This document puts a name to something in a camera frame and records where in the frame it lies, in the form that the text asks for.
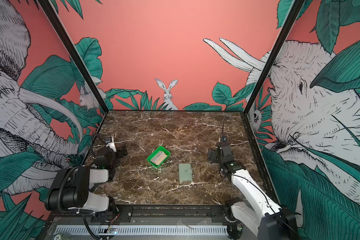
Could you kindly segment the green plastic card tray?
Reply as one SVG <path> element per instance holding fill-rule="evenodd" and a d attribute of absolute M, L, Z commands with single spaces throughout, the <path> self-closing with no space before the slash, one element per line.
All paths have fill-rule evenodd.
<path fill-rule="evenodd" d="M 154 168 L 158 169 L 170 155 L 171 153 L 167 149 L 163 146 L 159 146 L 147 157 L 147 161 Z"/>

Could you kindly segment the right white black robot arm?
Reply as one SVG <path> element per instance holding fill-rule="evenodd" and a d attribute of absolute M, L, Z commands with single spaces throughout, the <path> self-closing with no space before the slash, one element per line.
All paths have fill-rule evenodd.
<path fill-rule="evenodd" d="M 245 202 L 228 204 L 227 220 L 240 221 L 258 240 L 300 240 L 295 215 L 274 202 L 254 181 L 247 168 L 234 159 L 232 148 L 225 136 L 214 149 L 208 150 L 207 159 L 219 165 L 219 174 L 227 178 L 246 198 Z"/>

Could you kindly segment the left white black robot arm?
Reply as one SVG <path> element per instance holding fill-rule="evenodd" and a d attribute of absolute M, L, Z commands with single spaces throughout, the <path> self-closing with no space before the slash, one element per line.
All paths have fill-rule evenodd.
<path fill-rule="evenodd" d="M 94 190 L 100 184 L 113 180 L 121 159 L 127 155 L 125 144 L 116 145 L 111 142 L 98 150 L 94 168 L 78 166 L 58 171 L 44 199 L 46 209 L 58 210 L 61 213 L 115 213 L 117 210 L 113 206 L 113 198 L 96 195 Z"/>

